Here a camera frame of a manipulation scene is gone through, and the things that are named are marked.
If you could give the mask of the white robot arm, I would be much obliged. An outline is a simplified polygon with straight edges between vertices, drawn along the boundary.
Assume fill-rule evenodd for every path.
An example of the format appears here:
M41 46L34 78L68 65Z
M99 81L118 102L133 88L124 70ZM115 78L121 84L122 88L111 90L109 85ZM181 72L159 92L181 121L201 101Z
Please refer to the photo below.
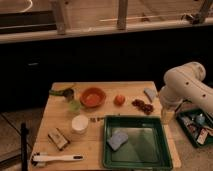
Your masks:
M203 83L205 76L206 70L199 62L174 67L164 74L164 86L158 94L163 124L171 121L175 110L184 100L213 115L213 88Z

